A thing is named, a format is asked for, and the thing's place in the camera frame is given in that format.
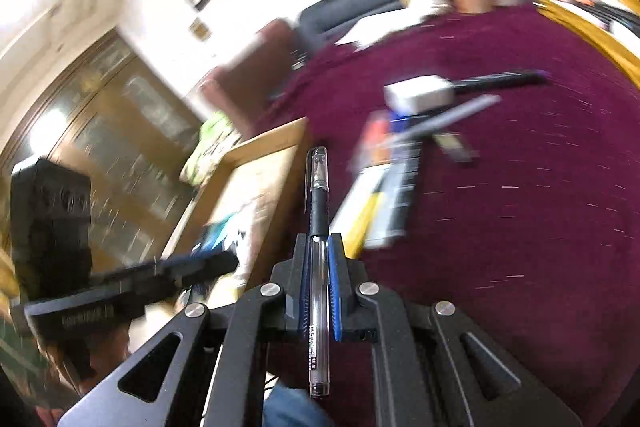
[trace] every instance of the eraser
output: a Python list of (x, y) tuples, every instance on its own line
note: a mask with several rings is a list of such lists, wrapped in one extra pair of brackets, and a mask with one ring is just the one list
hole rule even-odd
[(453, 103), (453, 84), (437, 74), (416, 76), (385, 86), (385, 102), (403, 116)]

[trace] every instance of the metal screw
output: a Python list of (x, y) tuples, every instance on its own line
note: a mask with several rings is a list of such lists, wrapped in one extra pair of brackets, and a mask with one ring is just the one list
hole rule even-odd
[(358, 287), (358, 289), (363, 295), (375, 295), (380, 291), (380, 286), (374, 282), (364, 282)]
[(277, 295), (280, 291), (280, 286), (278, 286), (274, 282), (268, 282), (263, 284), (260, 288), (260, 293), (265, 297), (271, 297), (272, 295)]
[(204, 304), (200, 302), (192, 302), (184, 308), (184, 314), (192, 319), (200, 317), (204, 313)]
[(456, 312), (456, 307), (453, 302), (449, 301), (440, 301), (436, 304), (436, 313), (438, 315), (445, 315), (448, 317), (449, 315), (453, 315)]

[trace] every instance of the brown chair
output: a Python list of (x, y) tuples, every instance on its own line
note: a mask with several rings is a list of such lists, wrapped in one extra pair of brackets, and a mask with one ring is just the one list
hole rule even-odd
[(198, 84), (207, 102), (226, 113), (245, 139), (254, 136), (255, 123), (290, 75), (294, 42), (289, 23), (273, 20), (235, 58), (209, 71)]

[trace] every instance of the purple tablecloth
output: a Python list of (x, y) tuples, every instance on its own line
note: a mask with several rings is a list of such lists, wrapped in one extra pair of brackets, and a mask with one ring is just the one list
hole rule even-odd
[[(530, 7), (450, 15), (362, 52), (322, 52), (260, 130), (309, 119), (328, 147), (333, 215), (385, 84), (526, 68), (551, 85), (503, 91), (455, 126), (477, 168), (425, 148), (408, 237), (361, 259), (404, 299), (461, 306), (594, 426), (640, 364), (640, 93), (611, 62)], [(272, 358), (304, 386), (305, 351), (291, 349)], [(373, 425), (368, 349), (332, 347), (332, 371), (330, 414)]]

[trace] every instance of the blue jeans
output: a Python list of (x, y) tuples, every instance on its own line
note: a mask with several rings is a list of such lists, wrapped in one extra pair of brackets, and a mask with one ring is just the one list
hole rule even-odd
[(277, 383), (264, 402), (262, 427), (335, 427), (335, 424), (307, 393)]

